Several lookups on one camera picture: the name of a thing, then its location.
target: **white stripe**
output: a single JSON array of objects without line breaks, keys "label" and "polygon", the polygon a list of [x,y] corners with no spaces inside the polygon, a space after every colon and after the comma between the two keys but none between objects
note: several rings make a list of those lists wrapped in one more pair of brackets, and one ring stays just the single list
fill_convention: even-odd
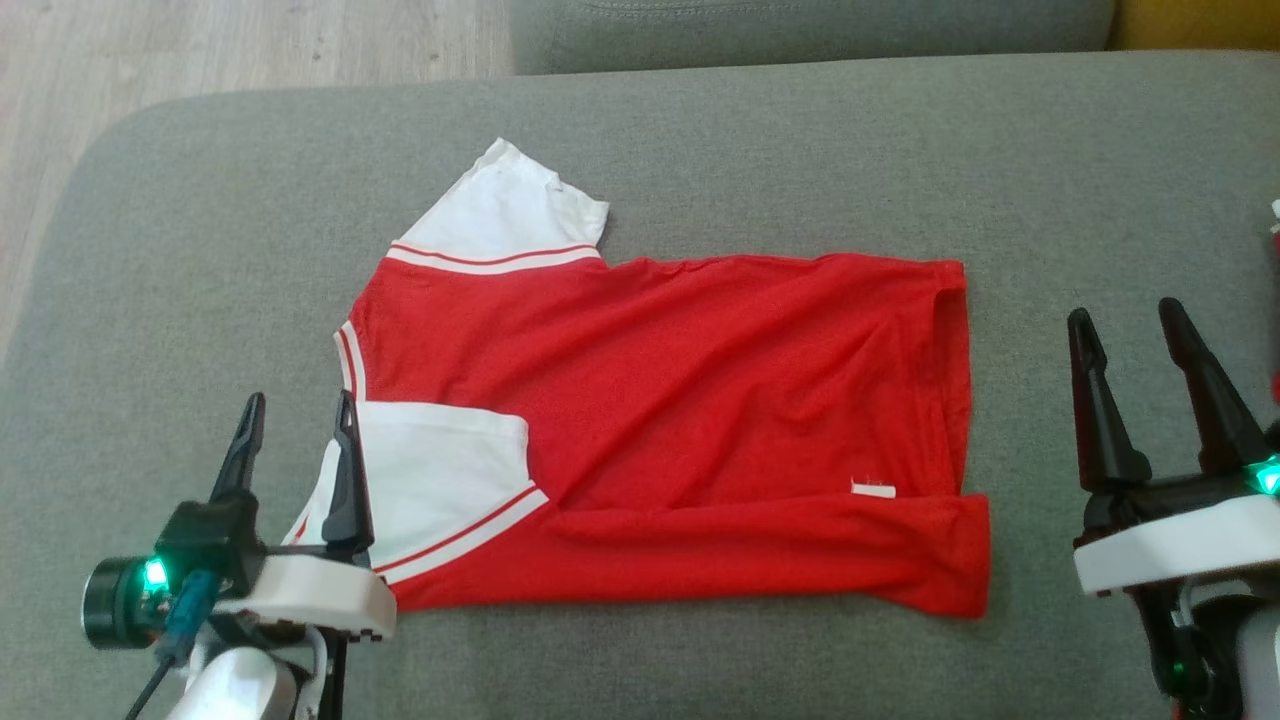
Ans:
[{"label": "white stripe", "polygon": [[566,263],[572,263],[575,260],[582,260],[586,258],[594,258],[599,260],[600,251],[594,247],[580,247],[577,250],[571,250],[568,252],[552,252],[548,255],[529,255],[525,258],[516,258],[513,260],[507,260],[504,263],[497,263],[493,265],[472,265],[470,263],[458,263],[456,260],[449,260],[445,258],[436,258],[434,255],[419,255],[417,252],[410,252],[399,247],[392,246],[387,252],[387,256],[392,260],[399,260],[402,263],[408,263],[411,265],[421,265],[424,268],[435,268],[438,270],[449,270],[453,273],[466,273],[468,275],[500,275],[503,273],[511,273],[515,270],[527,270],[531,268],[550,268],[553,265],[563,265]]},{"label": "white stripe", "polygon": [[503,532],[509,529],[516,523],[524,520],[526,516],[529,516],[530,512],[538,510],[545,503],[547,503],[547,496],[543,495],[543,491],[535,489],[534,492],[520,498],[520,501],[512,505],[511,507],[506,509],[497,518],[490,519],[484,525],[472,528],[471,532],[451,542],[449,544],[445,544],[444,547],[434,552],[429,552],[422,557],[416,557],[411,562],[397,565],[396,568],[392,568],[390,570],[381,573],[381,575],[387,578],[388,583],[398,583],[413,578],[416,575],[421,575],[428,570],[434,570],[440,565],[449,562],[451,560],[457,560],[458,557],[462,557],[467,552],[471,552],[472,550],[480,547],[481,544],[500,536]]},{"label": "white stripe", "polygon": [[347,320],[338,332],[347,336],[347,345],[351,347],[351,361],[355,365],[352,370],[355,370],[353,379],[356,387],[347,389],[355,393],[356,400],[365,400],[367,397],[365,391],[365,359],[360,355],[360,341],[356,340],[356,327],[351,324],[351,320]]},{"label": "white stripe", "polygon": [[342,331],[349,324],[347,323],[333,333],[333,342],[338,346],[338,364],[342,365],[342,387],[347,392],[351,392],[351,364],[347,363],[347,346],[342,343]]}]

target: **shirt sleeve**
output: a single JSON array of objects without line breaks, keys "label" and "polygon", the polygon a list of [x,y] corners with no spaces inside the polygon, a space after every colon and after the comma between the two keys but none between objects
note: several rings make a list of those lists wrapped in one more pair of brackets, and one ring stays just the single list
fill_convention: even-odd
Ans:
[{"label": "shirt sleeve", "polygon": [[[434,258],[442,269],[532,254],[594,252],[609,204],[498,138],[392,246],[390,258]],[[449,261],[462,268],[449,265]]]}]

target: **cable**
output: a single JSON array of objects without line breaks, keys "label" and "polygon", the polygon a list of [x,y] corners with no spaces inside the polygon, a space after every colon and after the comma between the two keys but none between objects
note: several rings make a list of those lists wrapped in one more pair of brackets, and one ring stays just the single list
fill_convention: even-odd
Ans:
[{"label": "cable", "polygon": [[169,669],[173,667],[173,662],[174,662],[173,657],[168,657],[160,662],[160,666],[156,667],[156,671],[151,675],[151,679],[147,680],[147,687],[142,688],[142,693],[138,694],[138,700],[133,701],[133,707],[129,708],[129,714],[124,716],[124,720],[138,720],[138,715],[142,712],[142,707],[147,703],[148,700],[151,700],[151,696],[155,694],[156,688],[160,687],[160,680],[164,680],[164,676],[169,673]]}]

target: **green led light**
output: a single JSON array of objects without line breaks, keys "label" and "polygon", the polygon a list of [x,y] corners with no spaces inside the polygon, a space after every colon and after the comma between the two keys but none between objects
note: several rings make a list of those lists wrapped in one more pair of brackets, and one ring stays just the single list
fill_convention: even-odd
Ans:
[{"label": "green led light", "polygon": [[1272,455],[1262,462],[1248,465],[1245,470],[1257,480],[1257,487],[1267,495],[1280,492],[1280,456]]},{"label": "green led light", "polygon": [[157,588],[169,583],[169,577],[164,571],[164,562],[160,562],[160,559],[147,560],[147,564],[142,566],[142,573],[143,579],[147,582],[147,588]]}]

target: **gray fabric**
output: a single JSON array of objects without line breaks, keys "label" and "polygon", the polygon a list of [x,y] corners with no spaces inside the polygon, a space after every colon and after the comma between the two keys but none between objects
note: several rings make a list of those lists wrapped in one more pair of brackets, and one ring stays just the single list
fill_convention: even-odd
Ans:
[{"label": "gray fabric", "polygon": [[1114,0],[520,0],[522,74],[1101,50]]},{"label": "gray fabric", "polygon": [[991,497],[991,609],[961,623],[850,596],[417,614],[353,652],[352,717],[1164,716],[1129,601],[1075,582],[1064,325],[1094,311],[1158,473],[1196,461],[1162,295],[1185,301],[1260,418],[1275,414],[1277,73],[1271,54],[902,59],[136,115],[70,182],[0,378],[0,716],[128,706],[150,659],[84,644],[81,584],[206,491],[252,389],[269,398],[261,529],[288,528],[332,421],[332,331],[389,240],[495,136],[613,202],[613,261],[963,259],[966,487]]}]

